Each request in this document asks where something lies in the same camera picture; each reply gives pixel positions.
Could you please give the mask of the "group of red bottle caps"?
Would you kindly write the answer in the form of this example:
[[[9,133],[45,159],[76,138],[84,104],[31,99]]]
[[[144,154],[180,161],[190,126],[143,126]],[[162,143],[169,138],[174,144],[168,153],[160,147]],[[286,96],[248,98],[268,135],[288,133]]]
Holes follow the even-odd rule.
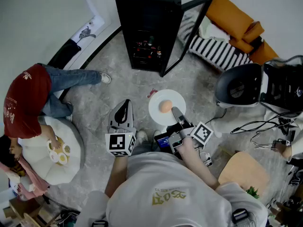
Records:
[[[132,42],[133,56],[137,58],[160,58],[162,56],[161,47],[152,41]]]

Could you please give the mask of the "large white plate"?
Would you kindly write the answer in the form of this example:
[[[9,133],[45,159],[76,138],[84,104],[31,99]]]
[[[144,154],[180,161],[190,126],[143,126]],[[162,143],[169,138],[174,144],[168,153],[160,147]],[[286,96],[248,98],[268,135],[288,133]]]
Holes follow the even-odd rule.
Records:
[[[151,118],[157,124],[171,126],[177,123],[172,111],[168,113],[159,111],[159,104],[164,100],[172,101],[173,107],[176,106],[183,114],[186,112],[186,102],[180,93],[171,89],[160,90],[150,98],[148,109]]]

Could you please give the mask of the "grey rounded chair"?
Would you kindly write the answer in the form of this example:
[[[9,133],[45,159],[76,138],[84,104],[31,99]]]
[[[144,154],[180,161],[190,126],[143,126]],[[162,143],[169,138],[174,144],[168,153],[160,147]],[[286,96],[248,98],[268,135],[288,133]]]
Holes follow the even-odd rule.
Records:
[[[233,67],[218,78],[214,96],[221,108],[254,107],[258,104],[263,68],[257,63]]]

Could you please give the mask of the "person's left forearm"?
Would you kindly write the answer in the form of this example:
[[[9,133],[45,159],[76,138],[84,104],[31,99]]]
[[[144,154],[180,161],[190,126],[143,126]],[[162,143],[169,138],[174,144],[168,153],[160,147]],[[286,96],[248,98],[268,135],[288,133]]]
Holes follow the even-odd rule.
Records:
[[[111,198],[118,187],[126,181],[128,157],[116,157],[105,188],[105,195]]]

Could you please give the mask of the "person's white shirt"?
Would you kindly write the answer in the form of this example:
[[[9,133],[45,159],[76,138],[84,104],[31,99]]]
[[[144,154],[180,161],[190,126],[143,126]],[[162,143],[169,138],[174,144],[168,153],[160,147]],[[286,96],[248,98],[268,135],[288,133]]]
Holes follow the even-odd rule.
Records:
[[[93,191],[74,227],[265,227],[267,208],[237,183],[213,190],[163,152],[132,156],[111,198]]]

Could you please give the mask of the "wooden stool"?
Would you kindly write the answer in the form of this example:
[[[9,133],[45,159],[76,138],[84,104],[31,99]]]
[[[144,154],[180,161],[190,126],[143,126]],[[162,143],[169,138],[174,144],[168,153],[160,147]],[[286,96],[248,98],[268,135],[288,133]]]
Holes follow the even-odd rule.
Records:
[[[262,196],[269,184],[266,170],[250,154],[244,151],[235,153],[221,171],[220,184],[236,182],[243,190],[253,187]]]

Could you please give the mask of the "black white striped blanket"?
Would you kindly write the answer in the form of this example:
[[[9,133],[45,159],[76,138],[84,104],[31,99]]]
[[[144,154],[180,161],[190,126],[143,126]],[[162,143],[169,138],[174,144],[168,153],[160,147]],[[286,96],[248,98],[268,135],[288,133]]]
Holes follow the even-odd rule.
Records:
[[[198,16],[197,11],[185,12],[180,29],[178,31],[178,39],[183,43],[189,39],[190,33],[194,28]],[[239,65],[252,63],[247,53],[230,45],[221,39],[202,38],[196,33],[189,45],[189,52],[201,57],[207,63],[220,71],[226,71]]]

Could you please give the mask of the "teal power tool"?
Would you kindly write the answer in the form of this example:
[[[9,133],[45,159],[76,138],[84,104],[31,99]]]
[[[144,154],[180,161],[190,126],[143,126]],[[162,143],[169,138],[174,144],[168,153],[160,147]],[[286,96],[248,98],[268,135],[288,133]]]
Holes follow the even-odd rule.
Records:
[[[74,227],[80,212],[75,210],[63,210],[60,214],[62,220],[58,227]]]

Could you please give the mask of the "green plant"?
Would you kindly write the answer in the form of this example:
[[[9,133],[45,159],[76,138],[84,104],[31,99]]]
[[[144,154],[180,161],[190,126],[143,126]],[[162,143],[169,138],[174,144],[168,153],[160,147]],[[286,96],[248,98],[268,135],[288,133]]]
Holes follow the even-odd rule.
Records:
[[[259,195],[258,195],[258,190],[251,186],[247,191],[246,193],[248,193],[249,195],[251,195],[252,197],[254,197],[255,199],[258,199],[259,198]]]

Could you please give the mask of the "white window sill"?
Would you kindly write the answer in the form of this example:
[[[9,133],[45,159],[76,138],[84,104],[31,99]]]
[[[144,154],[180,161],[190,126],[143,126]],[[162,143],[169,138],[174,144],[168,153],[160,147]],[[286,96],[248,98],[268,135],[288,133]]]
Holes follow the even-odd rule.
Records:
[[[63,68],[69,70],[72,64],[80,57],[87,47],[96,40],[99,34],[110,25],[110,20],[107,22],[100,16],[96,15],[83,27],[81,27],[70,39],[75,41],[81,47],[79,51]]]

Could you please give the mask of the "person's jeans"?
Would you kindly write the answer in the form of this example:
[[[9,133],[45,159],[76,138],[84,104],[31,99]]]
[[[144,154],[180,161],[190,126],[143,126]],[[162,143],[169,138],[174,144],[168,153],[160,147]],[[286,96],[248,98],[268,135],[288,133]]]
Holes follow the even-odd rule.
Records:
[[[142,144],[138,144],[134,147],[132,151],[132,156],[147,153],[147,152],[153,152],[153,147],[150,142],[145,141]]]

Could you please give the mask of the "person's left shoe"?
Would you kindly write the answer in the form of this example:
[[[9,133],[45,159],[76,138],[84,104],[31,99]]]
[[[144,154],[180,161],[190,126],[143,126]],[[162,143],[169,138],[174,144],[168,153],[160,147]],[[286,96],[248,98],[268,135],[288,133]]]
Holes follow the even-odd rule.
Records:
[[[143,144],[144,142],[148,142],[148,136],[144,130],[138,131],[136,136],[137,136],[137,140],[140,144]]]

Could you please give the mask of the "white round pouf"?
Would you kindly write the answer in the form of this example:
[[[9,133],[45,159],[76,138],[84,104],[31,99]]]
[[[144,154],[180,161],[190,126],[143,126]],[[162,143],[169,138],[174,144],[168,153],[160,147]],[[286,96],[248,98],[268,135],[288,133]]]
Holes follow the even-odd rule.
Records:
[[[56,119],[49,116],[40,116],[38,119],[41,124],[51,126],[56,138],[60,137],[70,146],[69,161],[63,166],[52,162],[46,146],[48,140],[41,136],[18,140],[23,148],[23,158],[50,185],[71,182],[84,166],[85,149],[81,135],[72,122],[64,118]]]

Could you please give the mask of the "black box blue screen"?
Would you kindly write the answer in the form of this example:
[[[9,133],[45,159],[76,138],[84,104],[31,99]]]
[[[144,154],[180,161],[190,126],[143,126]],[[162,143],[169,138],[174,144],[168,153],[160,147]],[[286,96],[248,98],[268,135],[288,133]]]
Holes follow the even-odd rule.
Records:
[[[169,153],[169,154],[175,154],[172,152],[170,144],[169,144],[169,137],[172,135],[172,133],[162,133],[160,135],[158,135],[157,137],[155,137],[156,139],[156,144],[158,145],[158,147],[160,148],[161,152],[165,152],[165,153]]]

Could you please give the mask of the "brown egg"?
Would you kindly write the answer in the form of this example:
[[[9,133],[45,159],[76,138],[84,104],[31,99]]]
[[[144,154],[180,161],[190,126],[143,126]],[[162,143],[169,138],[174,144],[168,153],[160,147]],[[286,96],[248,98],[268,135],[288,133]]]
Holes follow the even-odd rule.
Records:
[[[173,107],[173,103],[170,100],[164,100],[159,104],[159,111],[163,114],[168,113]]]

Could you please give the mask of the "white cloth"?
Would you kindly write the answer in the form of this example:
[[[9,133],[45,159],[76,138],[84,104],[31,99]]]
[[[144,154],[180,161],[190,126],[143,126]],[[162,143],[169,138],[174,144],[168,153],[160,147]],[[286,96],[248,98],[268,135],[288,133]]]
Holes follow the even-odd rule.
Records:
[[[214,39],[217,41],[225,41],[226,43],[230,40],[230,35],[219,29],[206,16],[203,18],[199,26],[199,35],[203,39]]]

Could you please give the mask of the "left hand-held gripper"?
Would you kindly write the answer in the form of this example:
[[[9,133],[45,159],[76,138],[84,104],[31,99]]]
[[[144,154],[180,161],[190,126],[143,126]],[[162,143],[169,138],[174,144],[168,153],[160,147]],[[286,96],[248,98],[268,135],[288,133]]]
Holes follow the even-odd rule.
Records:
[[[133,105],[131,100],[120,102],[109,115],[108,133],[105,134],[107,152],[115,157],[131,156],[136,143]]]

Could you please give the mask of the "white charger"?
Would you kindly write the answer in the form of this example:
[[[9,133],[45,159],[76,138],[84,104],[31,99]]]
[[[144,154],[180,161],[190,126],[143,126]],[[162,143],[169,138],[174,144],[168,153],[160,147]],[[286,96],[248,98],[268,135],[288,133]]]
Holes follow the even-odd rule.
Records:
[[[206,166],[211,166],[213,163],[212,163],[212,159],[211,159],[211,156],[209,153],[206,153],[206,152],[200,152],[199,153],[199,156],[202,160],[202,162],[206,165]]]

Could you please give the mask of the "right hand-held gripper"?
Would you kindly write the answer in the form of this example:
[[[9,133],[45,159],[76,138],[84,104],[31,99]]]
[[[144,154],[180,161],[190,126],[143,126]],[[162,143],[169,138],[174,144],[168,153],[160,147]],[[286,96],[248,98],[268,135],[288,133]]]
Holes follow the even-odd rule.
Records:
[[[197,126],[190,123],[176,106],[172,107],[171,111],[176,121],[181,125],[181,129],[174,131],[168,138],[172,153],[175,154],[176,148],[183,144],[183,139],[186,137],[192,138],[195,149],[204,149],[213,131],[202,122]]]

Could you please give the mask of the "orange cushion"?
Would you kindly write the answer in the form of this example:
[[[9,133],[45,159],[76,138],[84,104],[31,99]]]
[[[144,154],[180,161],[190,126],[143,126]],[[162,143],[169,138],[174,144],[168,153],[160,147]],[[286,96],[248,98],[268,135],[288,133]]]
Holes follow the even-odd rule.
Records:
[[[257,37],[259,37],[263,32],[264,28],[262,27],[261,23],[259,21],[253,22],[249,28],[247,29],[246,33],[243,36],[243,40],[246,43],[251,43],[254,41]]]

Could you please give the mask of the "person's right forearm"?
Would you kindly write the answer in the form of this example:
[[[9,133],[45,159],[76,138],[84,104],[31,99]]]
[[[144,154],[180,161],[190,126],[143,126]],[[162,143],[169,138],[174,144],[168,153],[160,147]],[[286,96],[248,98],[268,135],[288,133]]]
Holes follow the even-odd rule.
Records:
[[[185,137],[183,140],[183,149],[179,150],[179,153],[185,162],[188,169],[196,174],[206,185],[213,190],[219,187],[218,180],[212,175],[208,167],[202,162],[200,156],[193,146],[193,140],[191,137]]]

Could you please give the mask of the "black bag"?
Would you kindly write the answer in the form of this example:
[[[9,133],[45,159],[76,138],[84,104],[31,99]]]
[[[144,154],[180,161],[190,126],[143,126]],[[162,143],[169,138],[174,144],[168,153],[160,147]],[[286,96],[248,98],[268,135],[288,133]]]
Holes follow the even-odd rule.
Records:
[[[81,47],[75,41],[69,39],[48,62],[48,65],[63,69],[79,51],[81,51]]]

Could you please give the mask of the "cardboard boxes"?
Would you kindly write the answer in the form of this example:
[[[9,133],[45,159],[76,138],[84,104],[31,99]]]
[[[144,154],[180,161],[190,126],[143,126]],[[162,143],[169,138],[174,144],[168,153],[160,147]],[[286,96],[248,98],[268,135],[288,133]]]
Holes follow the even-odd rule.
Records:
[[[48,212],[45,207],[49,205],[44,197],[33,198],[27,201],[22,201],[19,198],[9,200],[9,206],[3,209],[6,218],[18,219],[25,221],[33,227],[50,227],[54,223],[58,214]]]

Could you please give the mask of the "black mini fridge cabinet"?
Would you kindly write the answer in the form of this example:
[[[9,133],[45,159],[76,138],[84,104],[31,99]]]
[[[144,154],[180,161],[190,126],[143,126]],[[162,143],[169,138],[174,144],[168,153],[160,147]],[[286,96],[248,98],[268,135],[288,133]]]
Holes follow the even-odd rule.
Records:
[[[198,33],[212,0],[116,0],[116,7],[123,31],[125,45],[132,69],[168,74],[180,63],[189,49],[190,42]],[[197,11],[198,16],[186,44],[178,39],[182,18],[187,11]],[[133,56],[132,42],[142,42],[154,37],[161,47],[160,58]]]

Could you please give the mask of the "black equipment case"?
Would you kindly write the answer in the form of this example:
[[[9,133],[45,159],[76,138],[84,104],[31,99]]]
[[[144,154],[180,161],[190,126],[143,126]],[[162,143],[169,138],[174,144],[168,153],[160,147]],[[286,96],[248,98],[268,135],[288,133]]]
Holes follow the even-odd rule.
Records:
[[[259,102],[277,114],[303,112],[303,55],[263,64]]]

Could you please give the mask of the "pink cloth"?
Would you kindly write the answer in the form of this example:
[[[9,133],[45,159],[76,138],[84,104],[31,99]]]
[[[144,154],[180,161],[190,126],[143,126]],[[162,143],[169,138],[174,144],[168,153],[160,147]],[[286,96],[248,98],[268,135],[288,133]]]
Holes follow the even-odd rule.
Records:
[[[2,169],[9,180],[18,184],[20,187],[20,194],[26,200],[36,198],[45,194],[49,188],[49,183],[42,179],[30,166],[30,164],[20,157],[17,170],[13,170],[0,162],[0,169]]]

